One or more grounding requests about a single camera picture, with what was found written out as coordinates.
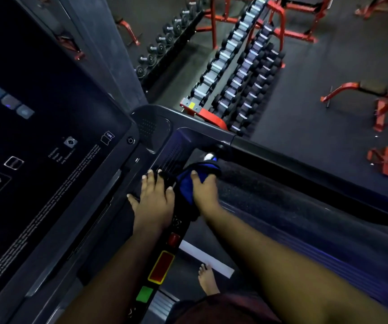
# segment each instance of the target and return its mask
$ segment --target emergency stop button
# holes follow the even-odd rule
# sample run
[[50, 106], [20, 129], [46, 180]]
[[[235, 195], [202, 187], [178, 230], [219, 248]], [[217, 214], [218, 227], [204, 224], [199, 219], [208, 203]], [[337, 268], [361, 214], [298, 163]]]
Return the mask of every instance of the emergency stop button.
[[180, 239], [181, 237], [179, 235], [177, 235], [176, 233], [171, 233], [169, 239], [167, 240], [167, 244], [170, 247], [176, 248]]

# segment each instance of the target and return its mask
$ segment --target person's left arm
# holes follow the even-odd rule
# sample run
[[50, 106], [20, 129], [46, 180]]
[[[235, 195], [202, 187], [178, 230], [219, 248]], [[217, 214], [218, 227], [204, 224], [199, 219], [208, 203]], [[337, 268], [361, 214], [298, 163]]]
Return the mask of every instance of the person's left arm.
[[130, 194], [128, 200], [135, 214], [133, 235], [72, 301], [57, 324], [120, 324], [127, 318], [148, 258], [172, 221], [175, 194], [171, 187], [164, 192], [159, 175], [155, 184], [149, 170], [142, 178], [140, 203]]

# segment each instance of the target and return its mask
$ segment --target person's right arm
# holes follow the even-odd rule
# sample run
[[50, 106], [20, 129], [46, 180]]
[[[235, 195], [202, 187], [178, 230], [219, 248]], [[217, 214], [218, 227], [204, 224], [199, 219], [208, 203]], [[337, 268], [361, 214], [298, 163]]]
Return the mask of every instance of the person's right arm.
[[203, 184], [194, 171], [191, 178], [195, 203], [209, 227], [254, 276], [284, 323], [388, 323], [388, 310], [378, 302], [223, 209], [214, 175]]

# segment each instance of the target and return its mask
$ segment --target forearm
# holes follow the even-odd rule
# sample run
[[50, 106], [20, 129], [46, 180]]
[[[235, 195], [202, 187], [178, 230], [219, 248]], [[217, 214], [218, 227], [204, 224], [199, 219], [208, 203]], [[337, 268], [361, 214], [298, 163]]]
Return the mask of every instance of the forearm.
[[383, 323], [388, 311], [345, 280], [256, 231], [221, 207], [206, 221], [258, 280], [286, 323]]
[[68, 306], [57, 324], [121, 324], [161, 231], [135, 232]]

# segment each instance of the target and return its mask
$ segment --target bare foot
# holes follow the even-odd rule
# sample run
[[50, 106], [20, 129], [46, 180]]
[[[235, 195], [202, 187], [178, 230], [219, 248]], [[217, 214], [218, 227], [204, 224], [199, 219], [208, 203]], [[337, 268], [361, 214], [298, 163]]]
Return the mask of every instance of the bare foot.
[[198, 281], [207, 295], [220, 293], [216, 286], [215, 277], [213, 276], [212, 267], [210, 265], [201, 265], [200, 270], [198, 271]]

